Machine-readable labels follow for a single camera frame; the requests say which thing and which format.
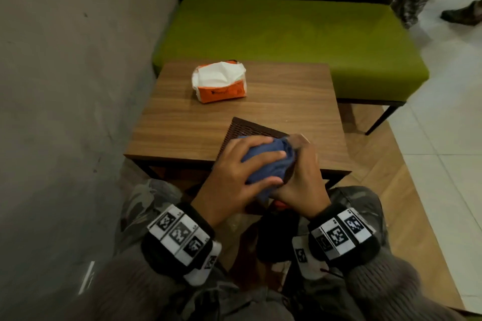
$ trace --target wooden floor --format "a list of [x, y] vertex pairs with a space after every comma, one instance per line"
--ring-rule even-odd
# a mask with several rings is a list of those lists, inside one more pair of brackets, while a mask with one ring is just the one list
[[[382, 107], [343, 104], [339, 105], [339, 110], [348, 153], [353, 161], [352, 174], [339, 185], [364, 185], [377, 193], [382, 201], [393, 253], [409, 261], [419, 271], [424, 293], [428, 297], [445, 306], [463, 309], [462, 300], [389, 124], [385, 122], [370, 136], [364, 135], [382, 114]], [[138, 179], [127, 179], [128, 176], [132, 178], [132, 174], [127, 173], [139, 172], [139, 169], [132, 162], [129, 164], [129, 160], [126, 162], [121, 178], [124, 178], [124, 190], [130, 192]], [[185, 175], [180, 172], [167, 173], [162, 169], [156, 171], [182, 190], [205, 177], [205, 174], [196, 172]], [[237, 268], [233, 264], [238, 255], [240, 235], [258, 219], [256, 215], [238, 214], [215, 229], [217, 239], [223, 244], [220, 262], [226, 269]], [[266, 273], [266, 269], [256, 263], [256, 257], [247, 255], [245, 258], [253, 262], [257, 273]], [[245, 272], [239, 278], [243, 277], [247, 277]]]
[[464, 309], [389, 124], [383, 123], [370, 136], [361, 132], [382, 114], [382, 107], [343, 104], [339, 109], [354, 165], [339, 185], [364, 185], [377, 193], [393, 253], [419, 271], [427, 296]]

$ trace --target gray wall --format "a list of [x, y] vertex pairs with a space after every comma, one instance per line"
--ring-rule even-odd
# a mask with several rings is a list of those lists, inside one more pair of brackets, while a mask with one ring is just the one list
[[50, 318], [112, 254], [122, 152], [177, 0], [0, 0], [0, 318]]

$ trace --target wooden table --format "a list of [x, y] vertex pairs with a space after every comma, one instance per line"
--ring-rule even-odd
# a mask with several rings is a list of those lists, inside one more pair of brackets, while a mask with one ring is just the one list
[[151, 166], [209, 170], [235, 116], [305, 135], [318, 149], [320, 169], [330, 186], [351, 172], [327, 65], [243, 61], [248, 96], [202, 104], [191, 74], [211, 62], [164, 65], [125, 152], [149, 176], [157, 177]]

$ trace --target bench leg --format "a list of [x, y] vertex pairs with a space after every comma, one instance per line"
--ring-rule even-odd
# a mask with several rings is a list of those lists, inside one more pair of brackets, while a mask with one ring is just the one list
[[377, 121], [366, 131], [365, 136], [370, 135], [379, 125], [381, 125], [388, 117], [390, 117], [394, 111], [398, 109], [397, 106], [389, 106], [386, 111], [383, 112], [382, 116], [377, 119]]

